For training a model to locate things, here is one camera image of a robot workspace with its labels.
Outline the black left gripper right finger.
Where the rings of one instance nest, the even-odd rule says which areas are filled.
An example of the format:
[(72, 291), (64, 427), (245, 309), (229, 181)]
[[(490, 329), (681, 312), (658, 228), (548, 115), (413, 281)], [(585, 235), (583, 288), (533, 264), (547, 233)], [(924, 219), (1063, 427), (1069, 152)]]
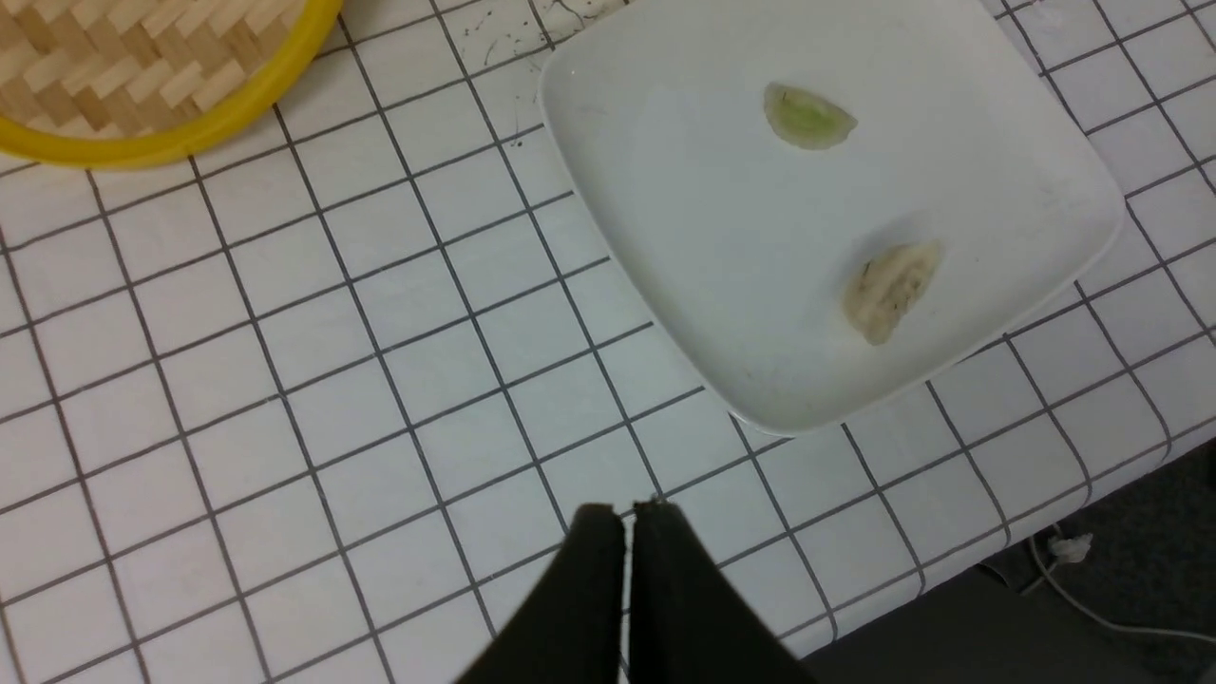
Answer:
[(812, 683), (713, 562), (672, 501), (636, 503), (634, 683)]

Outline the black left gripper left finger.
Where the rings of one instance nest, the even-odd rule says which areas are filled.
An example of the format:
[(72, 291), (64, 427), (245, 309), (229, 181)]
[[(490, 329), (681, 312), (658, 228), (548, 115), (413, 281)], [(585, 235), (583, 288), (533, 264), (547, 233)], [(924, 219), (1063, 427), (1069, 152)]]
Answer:
[(608, 503), (584, 503), (561, 549), (461, 683), (617, 683), (625, 529)]

